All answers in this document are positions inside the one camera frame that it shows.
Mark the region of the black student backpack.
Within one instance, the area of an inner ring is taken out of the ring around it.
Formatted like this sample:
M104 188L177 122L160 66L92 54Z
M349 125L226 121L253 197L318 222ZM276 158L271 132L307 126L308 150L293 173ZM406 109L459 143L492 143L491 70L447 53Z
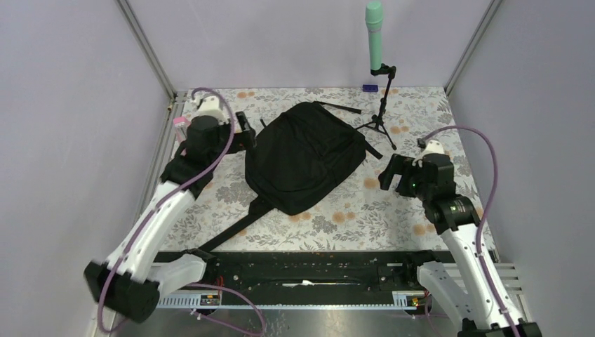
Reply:
M344 182L367 154L382 155L353 126L320 102L301 102L256 137L245 156L245 180L257 197L248 214L200 246L210 252L271 210L294 216Z

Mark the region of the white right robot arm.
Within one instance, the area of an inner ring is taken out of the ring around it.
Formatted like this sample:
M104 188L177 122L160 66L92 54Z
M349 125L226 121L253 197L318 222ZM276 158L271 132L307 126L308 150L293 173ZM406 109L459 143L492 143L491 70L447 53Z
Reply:
M395 175L396 193L419 199L427 220L448 247L462 278L460 287L432 251L414 253L402 271L412 289L424 288L444 309L459 336L541 336L515 306L479 238L480 218L468 197L458 194L454 166L446 154L419 159L393 154L378 176L388 190Z

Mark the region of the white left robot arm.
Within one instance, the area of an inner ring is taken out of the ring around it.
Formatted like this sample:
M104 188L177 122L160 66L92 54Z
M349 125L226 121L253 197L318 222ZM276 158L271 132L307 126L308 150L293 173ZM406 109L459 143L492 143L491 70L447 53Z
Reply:
M185 130L133 229L104 261L91 261L83 271L99 318L109 308L142 323L171 293L192 283L207 289L217 281L216 258L208 249L184 251L158 267L153 262L174 224L213 179L222 158L255 147L255 130L244 112L226 117L220 110L198 113Z

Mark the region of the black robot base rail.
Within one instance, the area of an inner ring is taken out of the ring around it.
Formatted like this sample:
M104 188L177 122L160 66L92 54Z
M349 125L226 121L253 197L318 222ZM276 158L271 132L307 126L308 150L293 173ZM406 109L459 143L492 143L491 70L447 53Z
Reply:
M215 252L204 283L263 310L416 310L417 268L432 251Z

